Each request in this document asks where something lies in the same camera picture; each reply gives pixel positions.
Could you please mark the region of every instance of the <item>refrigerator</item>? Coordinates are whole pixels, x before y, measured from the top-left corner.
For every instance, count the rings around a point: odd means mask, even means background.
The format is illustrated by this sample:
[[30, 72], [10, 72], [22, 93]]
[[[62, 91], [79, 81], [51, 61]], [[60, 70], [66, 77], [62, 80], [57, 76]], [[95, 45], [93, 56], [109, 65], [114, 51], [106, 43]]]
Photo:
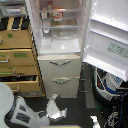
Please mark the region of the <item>refrigerator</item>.
[[26, 0], [47, 98], [76, 98], [81, 63], [128, 80], [128, 0]]

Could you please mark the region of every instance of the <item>drawer handle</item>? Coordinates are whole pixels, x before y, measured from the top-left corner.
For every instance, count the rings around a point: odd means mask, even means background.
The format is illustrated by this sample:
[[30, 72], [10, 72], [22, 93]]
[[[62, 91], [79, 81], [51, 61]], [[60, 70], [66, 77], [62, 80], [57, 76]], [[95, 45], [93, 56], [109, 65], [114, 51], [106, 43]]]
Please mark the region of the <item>drawer handle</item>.
[[0, 61], [0, 63], [8, 63], [9, 59], [7, 59], [6, 61]]
[[64, 63], [57, 63], [57, 62], [53, 62], [53, 61], [51, 61], [50, 63], [51, 63], [51, 64], [58, 65], [58, 66], [61, 66], [61, 65], [68, 64], [68, 63], [70, 63], [70, 62], [71, 62], [71, 60], [68, 60], [68, 61], [66, 61], [66, 62], [64, 62]]
[[0, 75], [13, 75], [13, 74], [15, 74], [16, 73], [16, 71], [14, 70], [14, 72], [0, 72]]
[[52, 80], [52, 82], [55, 82], [57, 84], [65, 84], [67, 82], [69, 82], [70, 80], [68, 79], [64, 79], [64, 80]]
[[19, 85], [18, 85], [18, 88], [16, 90], [12, 90], [12, 92], [18, 92], [20, 89]]

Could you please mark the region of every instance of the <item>floor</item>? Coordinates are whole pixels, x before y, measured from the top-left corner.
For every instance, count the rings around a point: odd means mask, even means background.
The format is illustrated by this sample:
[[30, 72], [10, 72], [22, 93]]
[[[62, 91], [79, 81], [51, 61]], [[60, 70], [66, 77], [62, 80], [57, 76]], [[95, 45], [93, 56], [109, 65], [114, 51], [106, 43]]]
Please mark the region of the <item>floor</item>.
[[[93, 128], [93, 122], [90, 116], [95, 115], [98, 117], [101, 128], [103, 128], [106, 119], [102, 116], [100, 109], [96, 109], [98, 102], [94, 98], [92, 88], [90, 90], [92, 75], [92, 67], [83, 64], [77, 98], [57, 100], [57, 105], [60, 109], [67, 108], [67, 116], [57, 122], [51, 121], [51, 125], [79, 125], [81, 128]], [[45, 97], [25, 98], [25, 101], [36, 112], [46, 110], [48, 102]], [[6, 123], [10, 128], [26, 128], [11, 124], [7, 120]]]

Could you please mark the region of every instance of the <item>cabinet drawer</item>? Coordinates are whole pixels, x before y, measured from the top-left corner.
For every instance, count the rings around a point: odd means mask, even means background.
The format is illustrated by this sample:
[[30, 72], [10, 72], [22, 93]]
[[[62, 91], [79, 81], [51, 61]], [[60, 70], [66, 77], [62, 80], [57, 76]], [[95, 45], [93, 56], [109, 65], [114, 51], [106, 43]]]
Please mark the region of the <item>cabinet drawer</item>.
[[43, 79], [47, 98], [60, 94], [61, 98], [76, 98], [79, 78]]
[[37, 92], [40, 91], [38, 76], [35, 81], [4, 82], [13, 92]]
[[0, 76], [38, 75], [37, 66], [0, 67]]
[[0, 49], [31, 48], [28, 30], [0, 31]]
[[34, 65], [31, 49], [0, 50], [0, 66]]
[[38, 61], [43, 78], [80, 76], [81, 59], [78, 55], [39, 56]]

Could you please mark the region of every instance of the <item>electrical cord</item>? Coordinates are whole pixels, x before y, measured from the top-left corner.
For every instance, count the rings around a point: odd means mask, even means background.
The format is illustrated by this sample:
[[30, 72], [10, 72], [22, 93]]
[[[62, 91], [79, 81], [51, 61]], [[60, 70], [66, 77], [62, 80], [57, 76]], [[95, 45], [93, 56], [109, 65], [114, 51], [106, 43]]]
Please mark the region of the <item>electrical cord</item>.
[[90, 87], [87, 91], [83, 91], [83, 90], [80, 88], [80, 85], [79, 85], [79, 90], [80, 90], [82, 93], [87, 93], [87, 92], [89, 92], [89, 91], [92, 89], [92, 83], [91, 83], [91, 81], [89, 81], [89, 80], [87, 80], [87, 79], [80, 79], [80, 80], [84, 80], [84, 81], [89, 82], [91, 87]]
[[111, 113], [111, 115], [107, 118], [105, 124], [104, 124], [104, 128], [106, 128], [106, 125], [108, 124], [109, 127], [114, 128], [114, 126], [118, 123], [118, 118], [119, 118], [119, 113], [114, 111], [114, 108], [116, 108], [115, 106], [113, 106], [113, 112]]
[[84, 70], [86, 67], [88, 67], [89, 66], [89, 64], [84, 64], [84, 65], [82, 65], [81, 66], [81, 70]]
[[123, 101], [124, 101], [125, 95], [126, 95], [127, 93], [128, 93], [128, 90], [125, 91], [124, 96], [123, 96], [123, 98], [122, 98], [122, 100], [121, 100], [121, 114], [120, 114], [120, 121], [119, 121], [118, 128], [120, 128], [120, 125], [121, 125]]

